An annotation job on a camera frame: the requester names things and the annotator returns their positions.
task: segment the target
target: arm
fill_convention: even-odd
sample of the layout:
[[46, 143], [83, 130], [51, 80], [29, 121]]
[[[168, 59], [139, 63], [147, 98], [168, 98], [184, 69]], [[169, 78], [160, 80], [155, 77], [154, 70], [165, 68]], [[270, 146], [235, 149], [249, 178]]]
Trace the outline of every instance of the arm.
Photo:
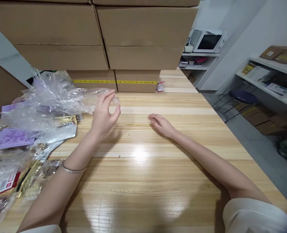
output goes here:
[[149, 119], [161, 134], [175, 140], [188, 151], [211, 176], [228, 190], [231, 198], [245, 197], [270, 203], [257, 186], [228, 161], [178, 132], [163, 116], [151, 114]]
[[[120, 106], [117, 107], [114, 115], [109, 113], [109, 105], [114, 95], [114, 90], [111, 90], [99, 97], [91, 130], [64, 161], [66, 168], [84, 169], [99, 143], [117, 122], [121, 113]], [[31, 205], [17, 232], [50, 224], [59, 225], [82, 174], [69, 173], [59, 168]]]

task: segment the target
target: shelving unit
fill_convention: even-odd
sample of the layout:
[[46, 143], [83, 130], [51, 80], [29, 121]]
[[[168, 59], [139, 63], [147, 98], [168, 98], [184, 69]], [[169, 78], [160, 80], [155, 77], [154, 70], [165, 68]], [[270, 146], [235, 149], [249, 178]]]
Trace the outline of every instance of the shelving unit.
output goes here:
[[207, 71], [214, 64], [217, 58], [220, 56], [219, 53], [183, 53], [182, 56], [187, 60], [191, 61], [194, 57], [207, 57], [207, 61], [202, 67], [180, 67], [181, 70], [192, 70], [191, 76], [196, 80], [193, 83], [194, 87], [197, 87], [202, 78], [207, 74]]
[[216, 94], [220, 94], [222, 93], [224, 90], [226, 90], [230, 85], [231, 83], [233, 82], [234, 78], [236, 76], [240, 77], [241, 79], [249, 82], [250, 84], [254, 85], [255, 87], [261, 89], [262, 91], [268, 93], [269, 95], [275, 97], [276, 99], [278, 99], [279, 101], [287, 104], [287, 94], [285, 95], [280, 95], [274, 91], [271, 91], [269, 89], [266, 88], [266, 85], [264, 83], [261, 83], [261, 82], [255, 82], [253, 80], [250, 80], [246, 75], [244, 75], [242, 73], [242, 70], [245, 68], [245, 66], [247, 64], [249, 64], [250, 62], [255, 62], [255, 63], [258, 63], [260, 65], [263, 65], [263, 66], [267, 66], [271, 69], [274, 69], [274, 70], [277, 70], [277, 71], [280, 71], [282, 73], [285, 73], [287, 74], [287, 65], [286, 64], [281, 64], [281, 63], [278, 63], [278, 62], [275, 62], [275, 61], [271, 61], [271, 60], [266, 60], [266, 59], [263, 59], [263, 58], [260, 58], [260, 57], [257, 57], [255, 55], [252, 55], [249, 57], [249, 59], [247, 59], [237, 70], [236, 72], [227, 80], [226, 83], [224, 83], [222, 85], [222, 87], [216, 92]]

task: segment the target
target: silver bracelet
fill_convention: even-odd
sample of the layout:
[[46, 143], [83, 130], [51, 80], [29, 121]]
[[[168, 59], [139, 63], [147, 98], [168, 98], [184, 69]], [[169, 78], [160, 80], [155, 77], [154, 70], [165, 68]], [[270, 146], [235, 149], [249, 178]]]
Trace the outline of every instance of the silver bracelet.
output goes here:
[[86, 171], [86, 169], [87, 169], [87, 167], [86, 168], [84, 168], [84, 169], [82, 169], [82, 170], [70, 170], [70, 169], [68, 169], [68, 168], [66, 168], [64, 165], [63, 165], [63, 163], [65, 162], [65, 160], [63, 160], [62, 161], [62, 169], [64, 170], [64, 171], [66, 171], [66, 172], [69, 172], [69, 173], [83, 173], [83, 172], [85, 172]]

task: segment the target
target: microwave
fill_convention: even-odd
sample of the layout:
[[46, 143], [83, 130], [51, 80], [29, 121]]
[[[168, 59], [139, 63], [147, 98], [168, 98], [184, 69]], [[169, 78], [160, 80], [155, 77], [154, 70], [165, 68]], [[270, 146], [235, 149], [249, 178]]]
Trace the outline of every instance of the microwave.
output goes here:
[[193, 52], [219, 53], [227, 41], [226, 34], [220, 30], [194, 29], [189, 44], [193, 46]]

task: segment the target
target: hand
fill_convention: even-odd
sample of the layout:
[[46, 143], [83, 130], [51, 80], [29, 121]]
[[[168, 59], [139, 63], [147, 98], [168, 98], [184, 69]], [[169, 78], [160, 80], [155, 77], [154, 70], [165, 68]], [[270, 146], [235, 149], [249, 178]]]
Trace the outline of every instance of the hand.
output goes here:
[[178, 131], [165, 117], [153, 113], [150, 114], [148, 118], [151, 124], [164, 136], [173, 138], [177, 134]]
[[99, 141], [109, 133], [121, 114], [120, 105], [117, 106], [113, 115], [109, 113], [109, 105], [114, 96], [114, 90], [110, 90], [98, 98], [90, 132], [92, 135], [96, 135]]

